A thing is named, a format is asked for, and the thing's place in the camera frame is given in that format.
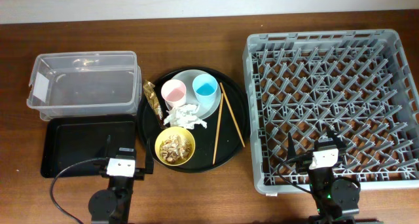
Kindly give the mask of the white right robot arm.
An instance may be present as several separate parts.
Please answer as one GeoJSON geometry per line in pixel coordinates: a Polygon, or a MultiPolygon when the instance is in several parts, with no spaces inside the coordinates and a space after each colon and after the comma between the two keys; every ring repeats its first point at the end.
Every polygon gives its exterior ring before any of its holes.
{"type": "Polygon", "coordinates": [[[296,154],[292,136],[288,135],[284,163],[294,164],[296,173],[308,175],[308,193],[318,209],[318,215],[308,218],[310,223],[354,223],[361,185],[355,179],[334,175],[333,169],[343,163],[346,144],[330,128],[326,133],[325,139],[315,141],[314,148],[301,155],[296,154]]]}

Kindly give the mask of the nut shells and rice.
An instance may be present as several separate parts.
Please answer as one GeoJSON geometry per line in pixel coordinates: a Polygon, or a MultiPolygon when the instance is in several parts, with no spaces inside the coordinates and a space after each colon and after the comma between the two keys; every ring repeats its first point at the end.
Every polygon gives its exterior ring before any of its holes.
{"type": "Polygon", "coordinates": [[[160,156],[169,164],[186,161],[192,152],[190,141],[182,135],[172,135],[160,144],[160,156]]]}

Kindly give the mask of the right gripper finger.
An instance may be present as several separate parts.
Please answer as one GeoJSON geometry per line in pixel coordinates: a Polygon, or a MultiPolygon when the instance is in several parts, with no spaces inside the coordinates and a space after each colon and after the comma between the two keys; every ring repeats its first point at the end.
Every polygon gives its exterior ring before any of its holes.
{"type": "Polygon", "coordinates": [[[293,137],[292,137],[292,134],[290,132],[288,132],[287,135],[288,135],[288,137],[287,137],[287,141],[288,141],[287,158],[288,159],[293,159],[293,158],[296,157],[293,137]]]}
{"type": "Polygon", "coordinates": [[[326,128],[328,138],[331,138],[337,149],[345,149],[347,145],[330,128],[326,128]]]}

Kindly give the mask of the pink cup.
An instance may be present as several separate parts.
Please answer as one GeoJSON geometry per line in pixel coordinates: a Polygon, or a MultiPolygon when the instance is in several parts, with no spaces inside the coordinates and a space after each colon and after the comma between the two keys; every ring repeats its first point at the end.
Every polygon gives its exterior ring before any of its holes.
{"type": "Polygon", "coordinates": [[[177,79],[166,81],[161,88],[161,95],[170,107],[180,107],[186,104],[187,88],[177,79]]]}

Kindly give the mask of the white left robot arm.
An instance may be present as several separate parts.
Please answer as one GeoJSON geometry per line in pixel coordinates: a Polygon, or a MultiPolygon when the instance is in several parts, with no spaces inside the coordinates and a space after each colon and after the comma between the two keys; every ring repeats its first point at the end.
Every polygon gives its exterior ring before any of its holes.
{"type": "Polygon", "coordinates": [[[99,174],[109,180],[106,189],[92,195],[88,211],[92,223],[127,223],[134,182],[143,181],[154,170],[150,143],[145,147],[145,167],[136,166],[134,147],[119,147],[115,154],[106,152],[99,166],[99,174]]]}

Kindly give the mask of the gold coffee sachet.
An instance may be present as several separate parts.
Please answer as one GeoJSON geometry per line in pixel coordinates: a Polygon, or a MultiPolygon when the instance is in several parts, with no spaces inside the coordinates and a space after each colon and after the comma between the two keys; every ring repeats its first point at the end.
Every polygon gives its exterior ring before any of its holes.
{"type": "Polygon", "coordinates": [[[144,95],[151,109],[153,110],[153,113],[155,114],[158,120],[159,126],[161,127],[161,129],[166,129],[166,126],[164,125],[163,111],[160,106],[158,96],[156,92],[154,91],[154,87],[155,85],[153,83],[149,82],[148,80],[144,80],[144,83],[143,83],[144,95]]]}

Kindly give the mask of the blue cup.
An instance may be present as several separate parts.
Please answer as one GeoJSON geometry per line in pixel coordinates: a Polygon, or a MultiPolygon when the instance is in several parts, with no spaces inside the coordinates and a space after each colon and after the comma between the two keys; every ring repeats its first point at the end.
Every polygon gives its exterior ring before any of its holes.
{"type": "Polygon", "coordinates": [[[196,99],[204,105],[212,104],[215,101],[217,88],[218,83],[215,77],[210,74],[200,74],[192,82],[196,99]]]}

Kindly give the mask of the yellow bowl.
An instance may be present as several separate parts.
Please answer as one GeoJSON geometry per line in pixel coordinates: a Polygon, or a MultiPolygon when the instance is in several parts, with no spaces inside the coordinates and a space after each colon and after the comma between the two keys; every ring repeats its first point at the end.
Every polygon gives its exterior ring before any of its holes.
{"type": "Polygon", "coordinates": [[[182,128],[182,127],[174,126],[174,127],[170,127],[170,128],[167,128],[167,129],[163,130],[157,136],[156,141],[155,141],[155,147],[154,147],[154,149],[155,149],[156,157],[163,164],[168,165],[168,166],[180,166],[180,165],[188,162],[192,158],[192,156],[194,155],[195,149],[196,149],[196,145],[195,145],[194,136],[191,134],[191,132],[189,130],[187,130],[185,128],[182,128]],[[191,147],[192,147],[192,152],[191,152],[190,157],[186,161],[180,162],[179,164],[169,164],[169,163],[163,161],[162,158],[161,158],[161,156],[160,156],[160,144],[164,140],[168,139],[169,136],[172,136],[172,135],[182,135],[182,136],[185,136],[186,139],[188,141],[190,141],[191,147]]]}

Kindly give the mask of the white napkin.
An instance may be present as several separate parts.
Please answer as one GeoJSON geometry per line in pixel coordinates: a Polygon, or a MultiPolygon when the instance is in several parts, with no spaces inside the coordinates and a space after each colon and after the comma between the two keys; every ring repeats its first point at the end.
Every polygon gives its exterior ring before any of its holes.
{"type": "Polygon", "coordinates": [[[207,122],[197,116],[200,106],[194,104],[185,104],[174,107],[168,111],[168,116],[164,119],[164,125],[169,124],[170,127],[178,126],[188,130],[193,130],[196,124],[200,124],[207,128],[207,122]]]}

